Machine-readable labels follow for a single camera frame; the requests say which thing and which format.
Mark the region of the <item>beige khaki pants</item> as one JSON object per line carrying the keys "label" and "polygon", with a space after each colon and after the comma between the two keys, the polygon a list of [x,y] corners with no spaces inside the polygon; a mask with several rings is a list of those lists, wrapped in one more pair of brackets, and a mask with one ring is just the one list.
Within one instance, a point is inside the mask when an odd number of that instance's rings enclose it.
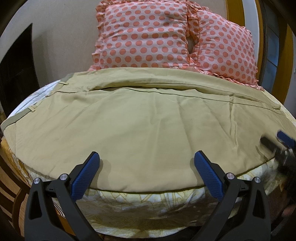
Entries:
{"label": "beige khaki pants", "polygon": [[226,172],[270,159],[262,135],[295,125],[264,92],[197,72],[110,68],[72,73],[1,129],[31,170],[58,178],[97,152],[94,189],[147,193],[203,184],[193,168],[202,150]]}

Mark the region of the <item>yellow floral bed sheet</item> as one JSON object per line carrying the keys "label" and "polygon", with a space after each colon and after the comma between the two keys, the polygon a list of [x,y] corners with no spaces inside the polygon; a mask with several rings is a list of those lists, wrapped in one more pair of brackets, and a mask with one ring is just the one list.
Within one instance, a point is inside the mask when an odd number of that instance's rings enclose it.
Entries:
{"label": "yellow floral bed sheet", "polygon": [[[50,85],[50,93],[58,83],[59,81]],[[264,93],[280,104],[271,94]],[[282,104],[280,105],[295,125],[295,118]],[[15,161],[27,180],[35,177],[44,180],[53,179],[31,170],[16,156]],[[263,178],[266,191],[272,192],[278,183],[275,167],[270,157],[262,165],[238,175],[244,179],[258,175]],[[164,237],[187,226],[203,223],[212,211],[214,203],[203,184],[176,191],[147,193],[115,192],[94,189],[91,186],[82,200],[78,202],[78,206],[99,233],[126,238],[145,238]]]}

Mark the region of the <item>right pink polka dot pillow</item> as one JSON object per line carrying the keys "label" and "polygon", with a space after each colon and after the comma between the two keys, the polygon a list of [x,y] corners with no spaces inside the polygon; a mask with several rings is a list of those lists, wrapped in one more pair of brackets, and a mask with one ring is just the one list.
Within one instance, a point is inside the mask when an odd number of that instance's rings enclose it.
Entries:
{"label": "right pink polka dot pillow", "polygon": [[187,6],[189,33],[194,41],[190,65],[199,73],[262,90],[256,78],[251,32],[208,7],[193,1]]}

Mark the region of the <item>pink polka dot pillow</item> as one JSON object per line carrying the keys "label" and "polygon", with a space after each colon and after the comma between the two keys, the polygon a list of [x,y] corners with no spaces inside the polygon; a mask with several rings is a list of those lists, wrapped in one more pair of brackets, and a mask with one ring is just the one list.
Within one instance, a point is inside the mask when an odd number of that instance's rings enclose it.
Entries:
{"label": "pink polka dot pillow", "polygon": [[256,78],[251,32],[208,7],[193,1],[187,6],[189,33],[194,41],[190,65],[199,73],[262,90]]}
{"label": "pink polka dot pillow", "polygon": [[89,69],[192,67],[188,6],[187,1],[100,2],[98,39]]}

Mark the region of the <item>left pink polka dot pillow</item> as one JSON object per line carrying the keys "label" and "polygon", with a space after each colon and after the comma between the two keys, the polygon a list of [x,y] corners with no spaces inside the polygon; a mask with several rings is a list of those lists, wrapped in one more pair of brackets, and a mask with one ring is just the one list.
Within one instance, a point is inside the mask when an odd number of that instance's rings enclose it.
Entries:
{"label": "left pink polka dot pillow", "polygon": [[192,67],[188,6],[187,1],[100,2],[98,39],[89,69]]}

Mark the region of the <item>wooden door frame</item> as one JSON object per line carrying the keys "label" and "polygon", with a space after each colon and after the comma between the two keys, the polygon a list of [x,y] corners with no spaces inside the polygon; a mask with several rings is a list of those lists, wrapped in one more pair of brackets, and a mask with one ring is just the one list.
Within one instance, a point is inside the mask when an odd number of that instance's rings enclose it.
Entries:
{"label": "wooden door frame", "polygon": [[282,104],[287,99],[294,66],[290,25],[278,1],[226,1],[227,19],[251,31],[259,84]]}

